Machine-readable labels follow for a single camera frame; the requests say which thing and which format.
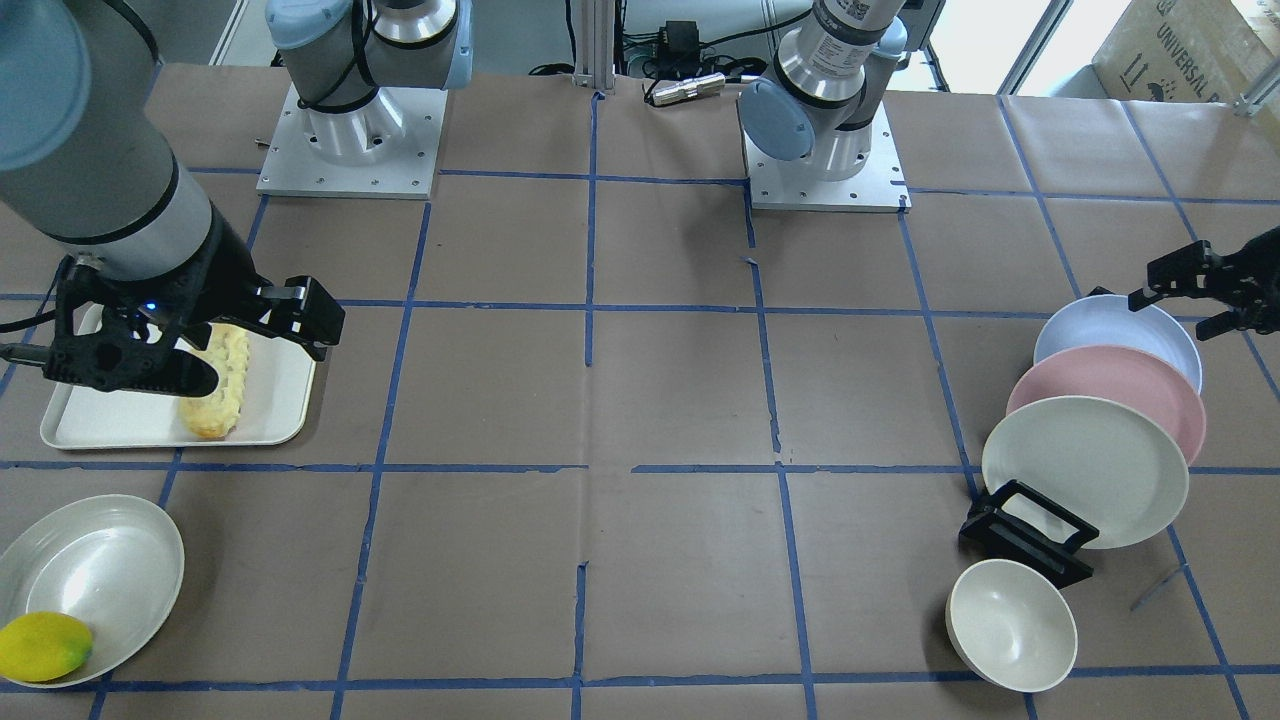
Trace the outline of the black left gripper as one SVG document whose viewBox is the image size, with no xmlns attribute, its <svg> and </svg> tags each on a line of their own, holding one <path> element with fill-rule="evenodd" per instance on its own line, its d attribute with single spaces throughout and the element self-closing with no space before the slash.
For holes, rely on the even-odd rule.
<svg viewBox="0 0 1280 720">
<path fill-rule="evenodd" d="M 1128 295 L 1128 309 L 1142 311 L 1165 299 L 1213 299 L 1228 309 L 1196 324 L 1198 341 L 1233 331 L 1270 334 L 1279 329 L 1279 228 L 1219 255 L 1198 240 L 1147 265 L 1146 287 Z"/>
</svg>

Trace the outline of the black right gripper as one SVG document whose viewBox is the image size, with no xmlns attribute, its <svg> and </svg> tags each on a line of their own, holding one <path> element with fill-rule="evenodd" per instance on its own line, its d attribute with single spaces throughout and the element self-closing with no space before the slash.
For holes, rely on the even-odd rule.
<svg viewBox="0 0 1280 720">
<path fill-rule="evenodd" d="M 218 375 L 195 351 L 206 348 L 215 322 L 288 340 L 324 363 L 346 311 L 311 275 L 273 284 L 229 225 L 212 225 L 192 259 L 151 279 L 114 281 L 86 260 L 70 265 L 58 286 L 44 375 L 102 392 L 210 395 Z"/>
</svg>

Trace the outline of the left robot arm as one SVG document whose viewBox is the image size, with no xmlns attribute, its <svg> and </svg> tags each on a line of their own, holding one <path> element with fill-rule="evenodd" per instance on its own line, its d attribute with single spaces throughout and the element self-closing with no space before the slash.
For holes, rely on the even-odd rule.
<svg viewBox="0 0 1280 720">
<path fill-rule="evenodd" d="M 905 54 L 900 1 L 815 1 L 739 96 L 755 205 L 796 211 L 897 211 L 908 200 L 888 176 L 896 152 L 881 104 Z M 1279 241 L 1268 231 L 1220 255 L 1197 240 L 1151 261 L 1129 295 L 1139 311 L 1172 297 L 1224 310 L 1197 324 L 1199 340 L 1279 325 Z"/>
</svg>

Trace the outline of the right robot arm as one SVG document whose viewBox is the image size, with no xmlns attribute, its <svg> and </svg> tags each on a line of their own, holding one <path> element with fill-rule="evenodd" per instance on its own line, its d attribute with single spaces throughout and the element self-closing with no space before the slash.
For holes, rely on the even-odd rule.
<svg viewBox="0 0 1280 720">
<path fill-rule="evenodd" d="M 447 94 L 472 76 L 468 1 L 270 1 L 291 76 L 269 195 L 426 199 Z M 3 359 L 50 380 L 202 397 L 212 323 L 321 361 L 344 310 L 308 275 L 275 284 L 145 117 L 157 45 L 124 1 L 3 4 L 3 201 L 65 252 L 49 346 Z"/>
</svg>

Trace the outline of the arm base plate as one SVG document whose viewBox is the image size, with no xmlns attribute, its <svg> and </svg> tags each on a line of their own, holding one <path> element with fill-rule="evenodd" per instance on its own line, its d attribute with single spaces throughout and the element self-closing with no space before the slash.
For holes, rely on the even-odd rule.
<svg viewBox="0 0 1280 720">
<path fill-rule="evenodd" d="M 760 99 L 755 87 L 739 99 L 742 151 L 755 211 L 905 213 L 913 206 L 884 106 L 869 126 L 813 135 L 810 152 L 777 159 L 767 149 L 795 150 L 810 129 L 799 104 Z"/>
<path fill-rule="evenodd" d="M 303 109 L 289 88 L 256 190 L 268 196 L 428 200 L 449 95 L 380 88 L 346 114 Z"/>
</svg>

